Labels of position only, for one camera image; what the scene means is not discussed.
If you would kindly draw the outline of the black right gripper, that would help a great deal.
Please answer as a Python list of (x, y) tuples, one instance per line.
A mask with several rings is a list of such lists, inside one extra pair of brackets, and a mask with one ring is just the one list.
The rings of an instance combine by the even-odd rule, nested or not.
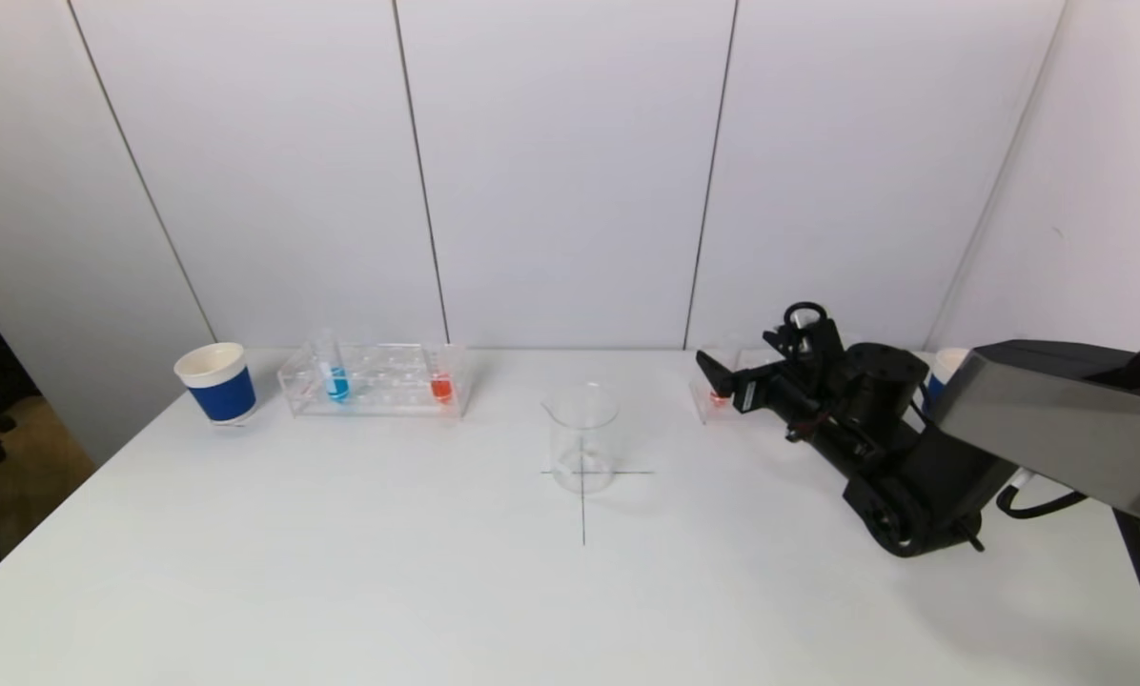
[(783, 360), (735, 373), (736, 349), (698, 349), (695, 360), (712, 397), (734, 395), (736, 413), (742, 415), (774, 413), (784, 422), (787, 435), (812, 435), (831, 418), (809, 365)]

